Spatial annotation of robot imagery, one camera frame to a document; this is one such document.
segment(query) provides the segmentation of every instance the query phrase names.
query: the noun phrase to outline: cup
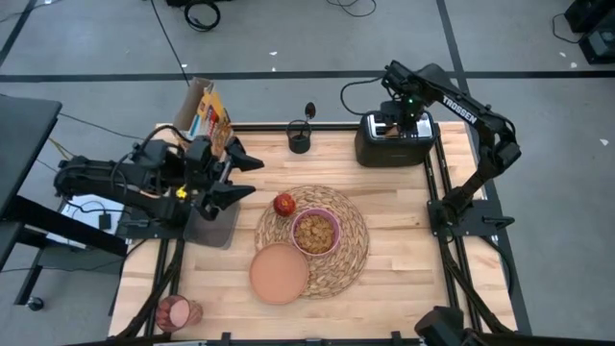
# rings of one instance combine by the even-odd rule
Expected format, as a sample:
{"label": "cup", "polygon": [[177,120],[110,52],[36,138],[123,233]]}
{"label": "cup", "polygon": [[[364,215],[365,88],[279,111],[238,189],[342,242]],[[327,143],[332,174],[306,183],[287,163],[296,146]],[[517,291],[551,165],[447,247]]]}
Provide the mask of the cup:
{"label": "cup", "polygon": [[309,150],[311,127],[305,120],[293,120],[286,127],[288,148],[295,154],[304,154]]}
{"label": "cup", "polygon": [[203,307],[181,295],[162,299],[156,309],[156,324],[163,332],[174,333],[185,326],[198,324],[203,318]]}

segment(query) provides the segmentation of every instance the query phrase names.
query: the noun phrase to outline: pink cup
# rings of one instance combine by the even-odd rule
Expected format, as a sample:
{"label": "pink cup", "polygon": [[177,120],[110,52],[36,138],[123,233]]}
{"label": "pink cup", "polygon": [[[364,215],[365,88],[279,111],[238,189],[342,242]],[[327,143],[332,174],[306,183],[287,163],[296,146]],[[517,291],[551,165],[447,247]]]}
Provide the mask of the pink cup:
{"label": "pink cup", "polygon": [[[306,216],[310,216],[310,215],[320,215],[320,216],[323,216],[324,218],[329,220],[329,222],[331,222],[331,224],[333,225],[333,245],[331,246],[331,249],[329,249],[329,251],[324,252],[322,254],[311,254],[311,253],[305,251],[304,249],[302,249],[299,246],[299,244],[297,244],[297,239],[295,239],[295,231],[297,230],[297,227],[299,227],[299,221],[301,221],[302,218],[304,218]],[[295,217],[295,220],[292,222],[292,226],[290,228],[290,237],[292,238],[292,243],[302,253],[304,253],[304,254],[306,254],[308,256],[314,256],[314,257],[325,256],[325,255],[330,254],[333,250],[335,250],[337,245],[339,245],[339,221],[337,221],[337,217],[335,217],[335,215],[333,215],[328,210],[324,210],[324,209],[320,209],[320,208],[313,208],[313,209],[309,209],[309,210],[304,210],[299,215],[297,215],[297,217]]]}
{"label": "pink cup", "polygon": [[185,326],[193,326],[203,318],[203,308],[181,295],[162,299],[156,309],[156,324],[163,332],[174,333]]}

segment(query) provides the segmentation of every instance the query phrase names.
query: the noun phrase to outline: black desk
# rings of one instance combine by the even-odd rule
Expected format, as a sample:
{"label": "black desk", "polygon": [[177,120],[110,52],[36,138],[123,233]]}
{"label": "black desk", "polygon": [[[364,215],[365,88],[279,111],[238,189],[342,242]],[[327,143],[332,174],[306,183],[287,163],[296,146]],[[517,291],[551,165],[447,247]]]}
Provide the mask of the black desk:
{"label": "black desk", "polygon": [[39,251],[16,304],[26,305],[42,267],[38,265],[46,234],[34,226],[64,236],[89,247],[125,257],[127,245],[79,221],[65,217],[17,195],[42,146],[51,134],[62,104],[56,101],[15,98],[0,95],[0,270],[16,242],[36,246]]}

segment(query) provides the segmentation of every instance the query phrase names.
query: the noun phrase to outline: red apple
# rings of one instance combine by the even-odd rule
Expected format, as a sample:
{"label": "red apple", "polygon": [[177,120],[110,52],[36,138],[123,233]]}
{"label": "red apple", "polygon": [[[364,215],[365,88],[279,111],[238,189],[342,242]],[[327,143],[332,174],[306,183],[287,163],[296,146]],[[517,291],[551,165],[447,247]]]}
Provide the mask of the red apple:
{"label": "red apple", "polygon": [[279,194],[273,200],[273,209],[279,216],[289,216],[293,212],[295,212],[296,208],[297,205],[295,203],[295,200],[293,200],[292,196],[287,193]]}

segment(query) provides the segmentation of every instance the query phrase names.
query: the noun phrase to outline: bowl of cereal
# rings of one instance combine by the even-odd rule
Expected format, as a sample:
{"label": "bowl of cereal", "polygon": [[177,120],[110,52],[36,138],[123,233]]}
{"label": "bowl of cereal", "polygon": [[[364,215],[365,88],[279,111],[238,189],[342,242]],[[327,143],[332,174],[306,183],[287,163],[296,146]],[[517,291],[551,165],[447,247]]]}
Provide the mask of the bowl of cereal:
{"label": "bowl of cereal", "polygon": [[339,221],[328,210],[305,210],[292,222],[290,237],[293,244],[304,254],[325,256],[339,244]]}

